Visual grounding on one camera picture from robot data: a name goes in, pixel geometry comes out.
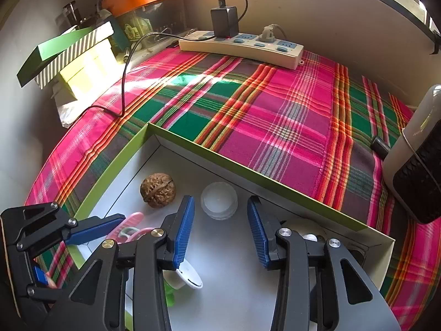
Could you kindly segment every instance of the white wall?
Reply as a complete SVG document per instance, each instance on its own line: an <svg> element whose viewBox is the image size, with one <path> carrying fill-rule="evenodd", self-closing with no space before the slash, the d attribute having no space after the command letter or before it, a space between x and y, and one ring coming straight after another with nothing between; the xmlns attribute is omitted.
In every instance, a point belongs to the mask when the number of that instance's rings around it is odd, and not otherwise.
<svg viewBox="0 0 441 331"><path fill-rule="evenodd" d="M0 212L23 205L35 177L65 130L50 90L21 88L17 72L37 46L59 35L55 23L72 0L20 0L0 30ZM83 16L96 0L76 0Z"/></svg>
<svg viewBox="0 0 441 331"><path fill-rule="evenodd" d="M227 0L239 14L243 0ZM441 83L441 54L408 19L379 0L249 0L240 23L259 34L281 25L292 42L359 70L407 104L418 105L429 87ZM188 26L211 30L217 0L186 0Z"/></svg>

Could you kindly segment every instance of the plaid tablecloth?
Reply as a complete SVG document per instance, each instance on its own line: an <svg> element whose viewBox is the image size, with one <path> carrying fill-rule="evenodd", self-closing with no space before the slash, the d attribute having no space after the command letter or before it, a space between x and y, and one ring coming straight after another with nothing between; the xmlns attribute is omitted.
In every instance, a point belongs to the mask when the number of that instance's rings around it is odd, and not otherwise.
<svg viewBox="0 0 441 331"><path fill-rule="evenodd" d="M27 204L55 200L73 216L113 158L154 122L396 239L381 292L408 330L440 279L441 219L418 225L407 217L369 144L380 135L393 145L411 112L338 63L309 52L304 60L291 71L166 49L129 74L123 119L91 110L68 131ZM119 111L120 83L97 103ZM63 244L40 263L59 287L75 272Z"/></svg>

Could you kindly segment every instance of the walnut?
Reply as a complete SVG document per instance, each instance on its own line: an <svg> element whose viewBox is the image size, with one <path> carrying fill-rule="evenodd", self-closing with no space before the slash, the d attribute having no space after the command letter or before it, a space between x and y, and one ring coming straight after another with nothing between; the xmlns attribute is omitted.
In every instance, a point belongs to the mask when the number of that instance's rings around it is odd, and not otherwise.
<svg viewBox="0 0 441 331"><path fill-rule="evenodd" d="M154 173L141 183L141 195L152 208L165 207L176 196L175 182L165 173Z"/></svg>

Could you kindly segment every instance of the power strip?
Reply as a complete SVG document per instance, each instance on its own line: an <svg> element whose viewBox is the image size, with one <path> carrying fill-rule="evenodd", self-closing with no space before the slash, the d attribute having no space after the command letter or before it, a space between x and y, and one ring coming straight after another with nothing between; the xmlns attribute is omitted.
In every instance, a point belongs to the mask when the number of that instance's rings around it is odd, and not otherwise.
<svg viewBox="0 0 441 331"><path fill-rule="evenodd" d="M186 36L191 39L206 39L214 36L213 31L196 31ZM183 51L218 53L250 58L294 70L303 65L303 46L277 39L272 43L259 41L259 36L240 33L231 38L215 38L208 41L179 40Z"/></svg>

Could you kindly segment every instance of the pink handle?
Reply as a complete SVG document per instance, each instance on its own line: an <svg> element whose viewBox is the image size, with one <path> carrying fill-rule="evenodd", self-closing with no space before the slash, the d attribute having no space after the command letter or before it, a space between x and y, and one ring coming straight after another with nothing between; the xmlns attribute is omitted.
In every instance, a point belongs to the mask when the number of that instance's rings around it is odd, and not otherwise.
<svg viewBox="0 0 441 331"><path fill-rule="evenodd" d="M144 229L138 230L137 232L135 232L134 234L129 236L126 243L133 241L133 240L138 240L141 236L143 236L147 233L150 233L153 229L155 229L155 228L144 228Z"/></svg>
<svg viewBox="0 0 441 331"><path fill-rule="evenodd" d="M128 227L128 226L136 226L138 225L140 222L142 222L142 220L144 219L144 214L137 212L137 213L133 213L131 215L129 215L127 218L125 218L123 220L123 222L121 224L119 224L115 229L113 229L109 235L107 236L107 239L113 239L115 240L117 243L123 243L126 241L126 238L124 237L120 237L120 231L123 230L124 228Z"/></svg>

